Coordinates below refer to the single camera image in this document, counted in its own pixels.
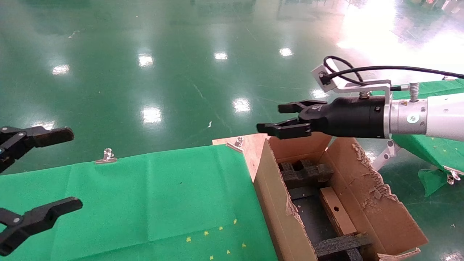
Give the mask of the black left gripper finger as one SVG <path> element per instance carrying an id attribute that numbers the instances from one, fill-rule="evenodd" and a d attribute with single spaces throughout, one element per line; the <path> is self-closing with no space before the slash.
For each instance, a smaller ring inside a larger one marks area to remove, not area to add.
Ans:
<path id="1" fill-rule="evenodd" d="M 57 219 L 78 211 L 83 203 L 78 198 L 65 198 L 48 203 L 19 215 L 5 208 L 0 209 L 0 222 L 5 229 L 0 234 L 0 254 L 13 253 L 30 236 L 53 228 Z"/>
<path id="2" fill-rule="evenodd" d="M 30 127 L 20 129 L 1 127 L 0 130 L 0 173 L 11 167 L 33 148 L 43 148 L 72 141 L 74 132 L 69 127 L 45 129 Z"/>

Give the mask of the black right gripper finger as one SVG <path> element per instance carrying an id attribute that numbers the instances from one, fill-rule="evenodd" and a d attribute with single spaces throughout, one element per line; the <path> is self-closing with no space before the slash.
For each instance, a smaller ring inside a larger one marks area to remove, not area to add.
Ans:
<path id="1" fill-rule="evenodd" d="M 312 135 L 311 124 L 301 122 L 297 118 L 278 123 L 258 123 L 256 124 L 256 129 L 258 133 L 267 134 L 280 140 Z"/>
<path id="2" fill-rule="evenodd" d="M 279 104 L 277 106 L 277 109 L 279 113 L 300 113 L 301 111 L 309 108 L 310 106 L 323 104 L 328 104 L 328 102 L 320 100 L 303 100 L 299 102 Z"/>

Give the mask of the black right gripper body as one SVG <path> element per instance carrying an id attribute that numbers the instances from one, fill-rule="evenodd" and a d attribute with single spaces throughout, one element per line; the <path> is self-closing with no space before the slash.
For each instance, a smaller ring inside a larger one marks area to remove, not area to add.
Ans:
<path id="1" fill-rule="evenodd" d="M 299 113 L 313 132 L 335 137 L 385 138 L 384 96 L 369 99 L 338 97 L 330 104 L 316 104 Z"/>

